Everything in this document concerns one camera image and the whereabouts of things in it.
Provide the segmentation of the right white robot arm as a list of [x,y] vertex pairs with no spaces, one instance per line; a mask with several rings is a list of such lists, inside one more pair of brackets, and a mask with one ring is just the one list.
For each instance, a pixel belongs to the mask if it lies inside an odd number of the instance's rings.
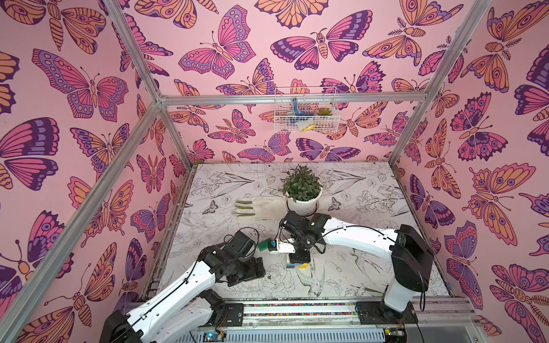
[[380,313],[403,316],[412,298],[425,295],[430,284],[434,253],[414,227],[382,230],[344,222],[328,214],[311,218],[294,211],[281,219],[278,237],[267,242],[272,254],[286,254],[291,264],[309,264],[310,252],[325,253],[327,246],[341,246],[387,260],[393,279],[383,292]]

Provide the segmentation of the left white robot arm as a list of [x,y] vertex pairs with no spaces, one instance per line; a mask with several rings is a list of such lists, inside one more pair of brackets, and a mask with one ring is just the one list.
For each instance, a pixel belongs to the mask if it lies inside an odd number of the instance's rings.
[[258,242],[238,230],[205,247],[194,264],[156,296],[126,314],[110,314],[100,342],[170,342],[198,327],[217,329],[228,316],[226,302],[213,287],[264,277],[262,258],[254,255]]

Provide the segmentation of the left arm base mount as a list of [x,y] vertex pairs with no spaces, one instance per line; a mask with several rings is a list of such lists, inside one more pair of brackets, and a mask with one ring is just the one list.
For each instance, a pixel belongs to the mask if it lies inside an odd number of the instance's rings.
[[185,308],[184,314],[191,321],[190,328],[197,327],[241,327],[244,317],[244,304],[226,302],[214,290],[202,292]]

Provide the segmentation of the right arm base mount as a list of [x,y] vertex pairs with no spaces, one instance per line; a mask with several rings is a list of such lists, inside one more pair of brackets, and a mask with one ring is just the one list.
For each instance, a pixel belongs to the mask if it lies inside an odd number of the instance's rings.
[[409,302],[404,312],[396,312],[387,307],[384,302],[357,302],[355,311],[360,324],[399,325],[416,324],[417,315]]

